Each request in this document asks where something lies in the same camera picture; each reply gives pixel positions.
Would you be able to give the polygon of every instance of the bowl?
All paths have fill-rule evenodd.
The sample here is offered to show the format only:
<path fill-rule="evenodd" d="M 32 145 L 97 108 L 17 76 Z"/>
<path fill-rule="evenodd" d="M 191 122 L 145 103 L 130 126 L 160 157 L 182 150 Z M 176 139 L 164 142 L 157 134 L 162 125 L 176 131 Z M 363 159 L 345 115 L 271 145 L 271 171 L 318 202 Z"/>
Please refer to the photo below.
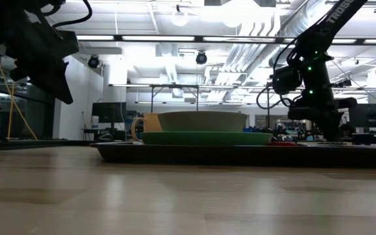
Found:
<path fill-rule="evenodd" d="M 242 132 L 247 115 L 236 112 L 191 111 L 158 115 L 163 131 Z"/>

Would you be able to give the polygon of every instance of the ceiling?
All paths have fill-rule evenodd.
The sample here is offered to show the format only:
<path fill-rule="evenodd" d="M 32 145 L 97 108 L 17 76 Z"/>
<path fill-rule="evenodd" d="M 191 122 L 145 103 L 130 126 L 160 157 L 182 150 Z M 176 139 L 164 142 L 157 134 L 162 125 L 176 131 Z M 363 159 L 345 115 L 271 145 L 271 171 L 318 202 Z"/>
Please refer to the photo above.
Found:
<path fill-rule="evenodd" d="M 293 14 L 304 0 L 289 0 L 290 4 L 277 4 L 276 12 L 279 14 L 280 24 Z M 67 25 L 63 29 L 73 30 L 78 35 L 88 34 L 118 34 L 118 35 L 241 35 L 242 26 L 232 26 L 233 19 L 242 18 L 243 22 L 254 10 L 251 21 L 263 20 L 262 14 L 267 8 L 245 7 L 247 0 L 232 0 L 227 4 L 228 10 L 223 15 L 216 14 L 222 7 L 204 6 L 204 0 L 194 1 L 90 1 L 93 16 L 84 23 Z M 187 14 L 186 18 L 176 11 L 176 4 L 180 4 L 180 10 Z M 329 5 L 318 8 L 315 15 L 323 15 Z M 337 37 L 376 37 L 376 14 L 373 12 L 376 6 L 364 7 L 343 27 Z M 67 0 L 60 11 L 48 18 L 51 24 L 75 20 L 84 17 L 87 8 L 80 0 Z M 186 21 L 184 26 L 178 26 L 181 21 Z M 121 48 L 126 58 L 128 78 L 138 79 L 158 78 L 160 74 L 166 74 L 168 60 L 157 56 L 157 45 L 159 43 L 133 43 L 133 42 L 81 42 L 81 57 L 87 58 L 88 51 L 94 52 L 97 48 Z M 187 55 L 174 58 L 174 65 L 178 74 L 201 74 L 204 75 L 206 68 L 215 65 L 223 65 L 228 61 L 233 44 L 196 44 L 196 43 L 174 43 L 176 48 L 190 48 L 204 50 L 208 56 L 205 65 L 197 65 L 196 55 Z M 328 53 L 334 56 L 335 62 L 340 66 L 337 68 L 333 63 L 328 63 L 328 72 L 331 78 L 339 76 L 342 71 L 358 71 L 358 76 L 366 77 L 366 72 L 373 66 L 367 66 L 376 61 L 376 46 L 332 46 Z M 117 55 L 100 55 L 100 58 L 108 61 L 109 58 Z"/>

